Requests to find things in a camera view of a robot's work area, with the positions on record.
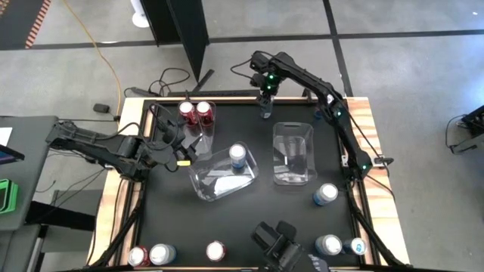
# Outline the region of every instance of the can lid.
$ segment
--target can lid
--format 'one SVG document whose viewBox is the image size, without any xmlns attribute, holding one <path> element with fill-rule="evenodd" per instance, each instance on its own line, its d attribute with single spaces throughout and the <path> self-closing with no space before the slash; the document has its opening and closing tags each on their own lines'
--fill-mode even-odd
<svg viewBox="0 0 484 272">
<path fill-rule="evenodd" d="M 189 113 L 193 110 L 194 105 L 191 102 L 185 101 L 178 108 L 182 113 Z"/>
<path fill-rule="evenodd" d="M 323 184 L 320 189 L 321 195 L 328 199 L 336 199 L 338 196 L 338 188 L 334 184 Z"/>
<path fill-rule="evenodd" d="M 224 246 L 219 241 L 211 242 L 206 247 L 206 256 L 212 261 L 220 261 L 224 254 Z"/>
<path fill-rule="evenodd" d="M 366 243 L 362 238 L 355 238 L 351 241 L 351 248 L 357 255 L 366 253 Z"/>
<path fill-rule="evenodd" d="M 328 250 L 333 255 L 340 253 L 341 248 L 343 247 L 340 238 L 334 235 L 327 235 L 323 243 L 326 250 Z"/>
<path fill-rule="evenodd" d="M 150 260 L 162 264 L 166 262 L 169 258 L 169 250 L 163 244 L 155 245 L 150 250 Z"/>
<path fill-rule="evenodd" d="M 205 101 L 202 101 L 197 105 L 197 112 L 199 113 L 206 113 L 209 110 L 210 110 L 210 104 L 208 104 Z"/>
<path fill-rule="evenodd" d="M 245 157 L 245 148 L 241 144 L 234 144 L 229 153 L 233 159 L 242 159 Z"/>
<path fill-rule="evenodd" d="M 128 263 L 130 263 L 130 265 L 137 266 L 141 262 L 143 262 L 143 259 L 144 259 L 143 249 L 135 247 L 131 249 L 131 251 L 129 252 Z"/>
</svg>

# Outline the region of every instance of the blue soda can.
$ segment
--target blue soda can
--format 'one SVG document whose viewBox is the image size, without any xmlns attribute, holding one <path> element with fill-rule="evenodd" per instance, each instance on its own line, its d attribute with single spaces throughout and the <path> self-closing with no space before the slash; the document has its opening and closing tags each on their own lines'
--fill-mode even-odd
<svg viewBox="0 0 484 272">
<path fill-rule="evenodd" d="M 340 238 L 333 234 L 317 238 L 315 247 L 320 255 L 338 255 L 342 248 Z"/>
<path fill-rule="evenodd" d="M 246 150 L 241 144 L 234 144 L 228 151 L 231 164 L 234 168 L 243 168 L 245 166 Z"/>
<path fill-rule="evenodd" d="M 366 242 L 362 238 L 355 238 L 345 240 L 343 242 L 343 250 L 341 250 L 341 252 L 350 255 L 364 255 L 366 253 L 366 249 Z"/>
<path fill-rule="evenodd" d="M 150 250 L 150 261 L 154 265 L 169 264 L 176 258 L 176 249 L 172 245 L 157 244 Z"/>
<path fill-rule="evenodd" d="M 316 205 L 324 206 L 338 197 L 338 188 L 333 184 L 323 184 L 312 195 Z"/>
</svg>

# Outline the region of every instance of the robotic arm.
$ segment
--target robotic arm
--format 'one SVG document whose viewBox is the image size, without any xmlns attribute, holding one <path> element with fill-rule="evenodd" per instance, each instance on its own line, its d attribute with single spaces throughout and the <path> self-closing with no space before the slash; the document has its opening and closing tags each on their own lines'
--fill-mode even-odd
<svg viewBox="0 0 484 272">
<path fill-rule="evenodd" d="M 337 130 L 348 153 L 347 178 L 362 181 L 373 164 L 370 156 L 361 150 L 352 132 L 351 119 L 343 105 L 341 94 L 336 92 L 329 82 L 297 66 L 288 54 L 280 52 L 270 59 L 264 54 L 266 53 L 256 51 L 250 60 L 250 68 L 257 72 L 253 75 L 250 84 L 262 91 L 259 97 L 261 117 L 268 118 L 271 115 L 274 96 L 278 93 L 280 83 L 286 78 L 312 91 L 318 97 L 318 108 L 323 113 L 324 119 Z"/>
<path fill-rule="evenodd" d="M 178 151 L 185 160 L 197 159 L 195 146 L 198 141 L 188 148 L 183 147 L 185 135 L 178 133 L 177 125 L 159 122 L 163 139 L 159 143 L 149 143 L 140 136 L 105 135 L 78 128 L 73 122 L 58 122 L 46 141 L 52 149 L 78 151 L 89 162 L 114 167 L 121 178 L 142 182 L 153 167 L 166 165 L 173 155 L 178 158 Z"/>
</svg>

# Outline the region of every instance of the yellow cable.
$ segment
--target yellow cable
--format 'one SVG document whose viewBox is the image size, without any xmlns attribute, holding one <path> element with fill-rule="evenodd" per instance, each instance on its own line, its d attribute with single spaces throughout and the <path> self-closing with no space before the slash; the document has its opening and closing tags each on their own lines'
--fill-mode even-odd
<svg viewBox="0 0 484 272">
<path fill-rule="evenodd" d="M 76 18 L 76 20 L 82 26 L 82 28 L 84 29 L 85 34 L 87 34 L 87 36 L 89 36 L 89 38 L 91 39 L 92 45 L 94 45 L 94 47 L 96 48 L 96 51 L 98 52 L 99 57 L 101 57 L 101 59 L 104 60 L 104 62 L 111 69 L 111 72 L 113 72 L 113 76 L 116 79 L 116 85 L 117 85 L 117 88 L 118 88 L 118 107 L 116 109 L 116 115 L 119 116 L 119 110 L 121 108 L 121 84 L 119 83 L 118 75 L 114 71 L 114 68 L 111 65 L 111 63 L 109 61 L 107 61 L 106 57 L 103 56 L 103 54 L 99 50 L 98 46 L 96 45 L 96 41 L 92 38 L 91 34 L 89 33 L 88 29 L 85 27 L 84 23 L 82 23 L 81 19 L 79 19 L 79 17 L 77 17 L 76 13 L 73 11 L 73 9 L 70 7 L 70 5 L 67 3 L 67 0 L 62 0 L 62 1 L 66 5 L 66 8 L 70 11 L 70 13 Z"/>
</svg>

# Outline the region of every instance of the metal bracket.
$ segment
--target metal bracket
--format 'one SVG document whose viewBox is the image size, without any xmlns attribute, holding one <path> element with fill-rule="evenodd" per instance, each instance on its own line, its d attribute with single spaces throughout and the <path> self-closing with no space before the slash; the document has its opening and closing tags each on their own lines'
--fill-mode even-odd
<svg viewBox="0 0 484 272">
<path fill-rule="evenodd" d="M 378 162 L 378 156 L 377 154 L 370 155 L 371 157 L 371 163 L 373 163 L 373 167 L 375 168 L 385 168 L 385 164 L 383 163 L 383 160 L 381 162 Z M 385 156 L 383 154 L 380 154 L 380 158 L 384 159 Z"/>
<path fill-rule="evenodd" d="M 348 156 L 347 155 L 341 156 L 341 165 L 343 167 L 348 167 Z"/>
</svg>

